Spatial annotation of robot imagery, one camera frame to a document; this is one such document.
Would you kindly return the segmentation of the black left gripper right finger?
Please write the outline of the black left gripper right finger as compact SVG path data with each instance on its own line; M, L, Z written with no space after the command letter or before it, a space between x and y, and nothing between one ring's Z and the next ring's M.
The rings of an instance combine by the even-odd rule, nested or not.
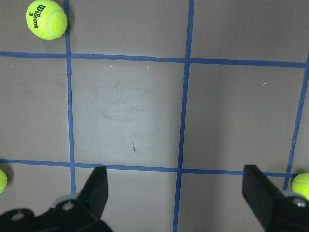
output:
M244 166L242 195L262 228L275 228L285 196L256 165Z

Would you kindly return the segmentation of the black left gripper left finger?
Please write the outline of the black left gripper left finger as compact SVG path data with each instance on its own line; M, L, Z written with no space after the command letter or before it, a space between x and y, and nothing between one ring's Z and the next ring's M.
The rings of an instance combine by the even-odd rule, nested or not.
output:
M95 167L79 193L77 200L96 218L101 220L108 200L108 178L105 166Z

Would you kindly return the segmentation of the tennis ball near left arm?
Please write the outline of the tennis ball near left arm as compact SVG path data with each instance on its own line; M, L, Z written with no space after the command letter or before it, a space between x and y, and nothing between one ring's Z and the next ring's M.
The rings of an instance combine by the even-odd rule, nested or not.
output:
M0 169L0 193L2 193L7 185L7 175L6 173Z

